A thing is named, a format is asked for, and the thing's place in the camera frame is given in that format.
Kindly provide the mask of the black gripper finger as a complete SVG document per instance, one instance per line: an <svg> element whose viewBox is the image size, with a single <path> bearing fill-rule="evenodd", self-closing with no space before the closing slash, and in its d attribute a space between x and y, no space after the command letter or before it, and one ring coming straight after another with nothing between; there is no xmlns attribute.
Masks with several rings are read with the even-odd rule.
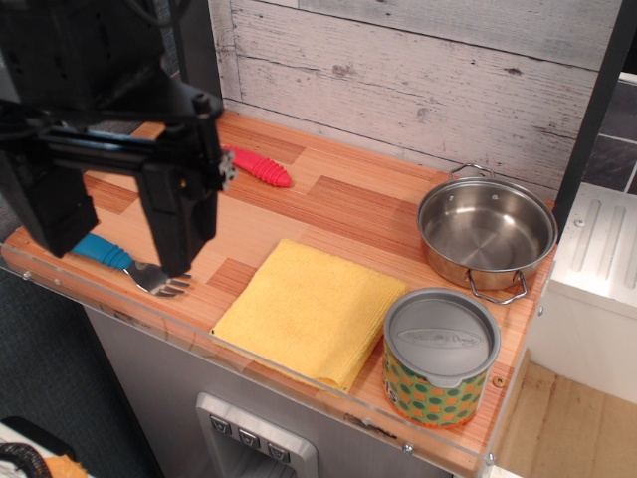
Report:
<svg viewBox="0 0 637 478"><path fill-rule="evenodd" d="M79 170L20 149L1 150L1 193L32 238L56 257L74 249L98 225Z"/></svg>
<svg viewBox="0 0 637 478"><path fill-rule="evenodd" d="M148 162L137 175L142 207L163 272L188 272L216 234L215 176L199 167Z"/></svg>

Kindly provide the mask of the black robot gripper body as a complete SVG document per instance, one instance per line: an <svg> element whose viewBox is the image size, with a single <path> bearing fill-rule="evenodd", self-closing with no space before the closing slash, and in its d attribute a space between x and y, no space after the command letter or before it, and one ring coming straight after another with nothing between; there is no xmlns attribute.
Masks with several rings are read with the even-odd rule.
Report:
<svg viewBox="0 0 637 478"><path fill-rule="evenodd" d="M88 68L58 68L51 61L6 60L1 106L1 191L7 199L26 198L38 176L11 167L7 158L30 139L63 132L66 123L88 126L104 121L153 121L195 128L199 137L190 154L176 159L200 177L203 187L225 190L236 172L218 141L219 99L170 78L157 65L139 65L109 90L89 90Z"/></svg>

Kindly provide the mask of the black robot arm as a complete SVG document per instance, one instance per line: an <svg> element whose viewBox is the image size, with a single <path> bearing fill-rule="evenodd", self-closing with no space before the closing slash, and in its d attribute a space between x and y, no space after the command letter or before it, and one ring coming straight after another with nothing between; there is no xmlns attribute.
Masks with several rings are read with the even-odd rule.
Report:
<svg viewBox="0 0 637 478"><path fill-rule="evenodd" d="M63 256L98 223L83 175L134 178L164 273L187 272L216 233L235 170L219 99L170 77L151 1L1 5L1 192L33 239Z"/></svg>

